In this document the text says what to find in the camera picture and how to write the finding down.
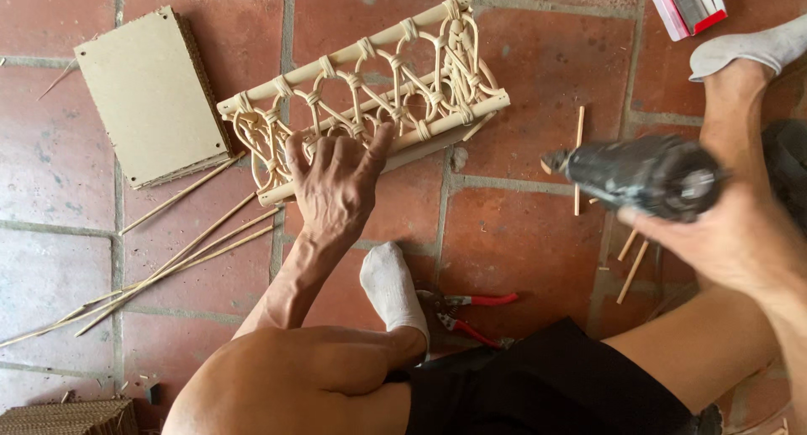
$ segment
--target thigh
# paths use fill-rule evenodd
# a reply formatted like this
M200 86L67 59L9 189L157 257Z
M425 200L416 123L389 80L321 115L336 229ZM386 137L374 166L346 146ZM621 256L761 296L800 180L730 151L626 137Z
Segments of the thigh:
M166 433L403 434L409 386L383 385L383 345L353 334L268 328L227 343L177 397Z
M604 343L643 368L692 412L764 367L779 351L756 303L720 285Z

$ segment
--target black shorts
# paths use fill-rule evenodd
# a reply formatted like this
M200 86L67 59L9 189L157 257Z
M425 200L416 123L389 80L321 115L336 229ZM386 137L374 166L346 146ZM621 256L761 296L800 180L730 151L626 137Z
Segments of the black shorts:
M692 415L661 383L564 319L494 353L409 369L408 435L677 433Z

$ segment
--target cardboard sheet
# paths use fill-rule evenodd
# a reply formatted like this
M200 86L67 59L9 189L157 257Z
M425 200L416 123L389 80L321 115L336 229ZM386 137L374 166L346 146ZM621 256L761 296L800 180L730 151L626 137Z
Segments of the cardboard sheet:
M170 6L75 53L132 188L232 157L194 40Z

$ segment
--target white sock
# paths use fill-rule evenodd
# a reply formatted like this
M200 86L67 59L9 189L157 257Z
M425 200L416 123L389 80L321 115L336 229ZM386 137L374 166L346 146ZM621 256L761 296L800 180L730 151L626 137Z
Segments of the white sock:
M426 336L428 352L426 316L417 301L403 254L391 241L370 249L361 265L359 281L378 316L387 324L387 331L400 326L417 328Z
M727 34L704 42L692 52L692 82L714 74L735 58L765 64L779 76L789 63L807 50L807 14L772 29L750 34Z

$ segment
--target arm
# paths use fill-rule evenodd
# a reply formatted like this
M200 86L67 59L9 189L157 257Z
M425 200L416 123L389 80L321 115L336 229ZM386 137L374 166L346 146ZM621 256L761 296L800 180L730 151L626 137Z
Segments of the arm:
M732 183L694 224L621 209L619 218L671 249L699 273L751 296L779 341L796 417L807 424L807 242L768 194Z
M347 137L324 137L310 164L303 137L293 134L288 139L287 162L303 230L233 339L262 327L292 329L303 324L325 279L367 223L393 135L390 123L381 125L367 151Z

